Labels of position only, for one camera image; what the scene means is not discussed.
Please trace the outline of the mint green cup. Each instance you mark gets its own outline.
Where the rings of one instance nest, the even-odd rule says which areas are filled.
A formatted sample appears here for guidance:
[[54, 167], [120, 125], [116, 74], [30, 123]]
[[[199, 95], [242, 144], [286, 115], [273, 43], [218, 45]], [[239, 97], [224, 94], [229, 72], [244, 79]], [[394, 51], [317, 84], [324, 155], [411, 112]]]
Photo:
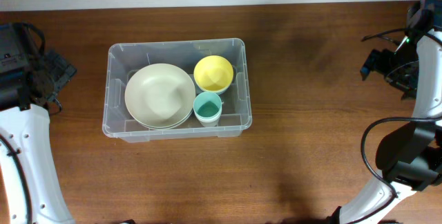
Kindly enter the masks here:
[[200, 93], [194, 99], [193, 110], [199, 120], [212, 122], [221, 115], [222, 100], [216, 93]]

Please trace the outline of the yellow bowl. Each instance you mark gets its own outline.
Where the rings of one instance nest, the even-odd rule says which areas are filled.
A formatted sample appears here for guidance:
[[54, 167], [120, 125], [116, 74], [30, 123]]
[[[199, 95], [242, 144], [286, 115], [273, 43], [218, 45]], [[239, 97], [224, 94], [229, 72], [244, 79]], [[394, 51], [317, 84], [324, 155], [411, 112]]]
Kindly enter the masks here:
[[231, 85], [234, 70], [231, 63], [224, 57], [210, 55], [202, 58], [193, 71], [196, 84], [209, 90], [220, 90]]

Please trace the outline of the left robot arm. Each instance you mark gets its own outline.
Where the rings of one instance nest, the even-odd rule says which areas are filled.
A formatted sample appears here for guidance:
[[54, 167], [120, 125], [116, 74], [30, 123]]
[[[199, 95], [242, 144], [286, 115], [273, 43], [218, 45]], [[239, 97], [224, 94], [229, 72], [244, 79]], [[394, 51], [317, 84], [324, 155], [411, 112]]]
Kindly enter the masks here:
[[32, 24], [1, 25], [1, 175], [11, 223], [74, 223], [50, 148], [50, 104], [76, 74]]

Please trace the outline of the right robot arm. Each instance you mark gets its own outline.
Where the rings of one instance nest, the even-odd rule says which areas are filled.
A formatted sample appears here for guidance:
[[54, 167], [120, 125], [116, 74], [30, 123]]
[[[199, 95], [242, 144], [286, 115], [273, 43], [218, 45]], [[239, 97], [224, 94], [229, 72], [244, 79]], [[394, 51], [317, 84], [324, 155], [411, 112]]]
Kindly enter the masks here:
[[[372, 50], [360, 69], [372, 72], [415, 101], [411, 117], [383, 118], [371, 123], [361, 138], [361, 156], [372, 179], [356, 198], [339, 206], [327, 223], [381, 223], [402, 200], [441, 184], [441, 0], [419, 0], [407, 11], [402, 41], [396, 50]], [[369, 132], [380, 124], [403, 122], [386, 135], [367, 159]]]

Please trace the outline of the white bowl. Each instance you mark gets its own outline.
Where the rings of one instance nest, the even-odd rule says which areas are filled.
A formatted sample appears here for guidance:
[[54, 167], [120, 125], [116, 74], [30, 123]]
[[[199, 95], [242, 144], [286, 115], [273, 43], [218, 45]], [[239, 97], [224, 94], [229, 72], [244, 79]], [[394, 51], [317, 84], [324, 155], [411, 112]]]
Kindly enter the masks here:
[[206, 88], [204, 88], [204, 87], [201, 87], [201, 86], [198, 85], [198, 84], [197, 84], [197, 87], [198, 87], [202, 92], [210, 92], [210, 93], [216, 93], [217, 95], [221, 95], [221, 94], [223, 94], [225, 91], [227, 91], [227, 90], [229, 89], [230, 85], [228, 85], [228, 86], [226, 86], [226, 87], [224, 87], [224, 88], [221, 88], [220, 90], [209, 90], [209, 89], [206, 89]]

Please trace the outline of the cream plate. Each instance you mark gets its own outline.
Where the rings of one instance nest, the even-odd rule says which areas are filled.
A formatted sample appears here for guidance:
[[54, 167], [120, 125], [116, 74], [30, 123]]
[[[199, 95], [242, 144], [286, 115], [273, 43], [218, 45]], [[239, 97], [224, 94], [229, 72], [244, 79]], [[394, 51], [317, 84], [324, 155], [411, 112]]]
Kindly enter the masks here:
[[195, 97], [191, 77], [171, 64], [151, 64], [138, 70], [124, 95], [131, 116], [152, 129], [168, 129], [187, 119]]
[[135, 119], [141, 125], [151, 129], [173, 129], [190, 118], [194, 99], [195, 95], [147, 100], [135, 112]]

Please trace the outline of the grey cup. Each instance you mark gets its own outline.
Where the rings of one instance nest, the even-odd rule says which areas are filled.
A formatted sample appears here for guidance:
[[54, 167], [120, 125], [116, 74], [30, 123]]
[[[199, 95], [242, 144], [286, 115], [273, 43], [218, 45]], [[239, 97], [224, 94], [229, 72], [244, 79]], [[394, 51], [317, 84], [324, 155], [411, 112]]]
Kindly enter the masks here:
[[203, 127], [216, 127], [218, 125], [220, 116], [213, 116], [210, 118], [207, 117], [201, 117], [199, 115], [196, 115], [196, 118], [198, 119], [198, 121], [201, 123], [201, 125]]

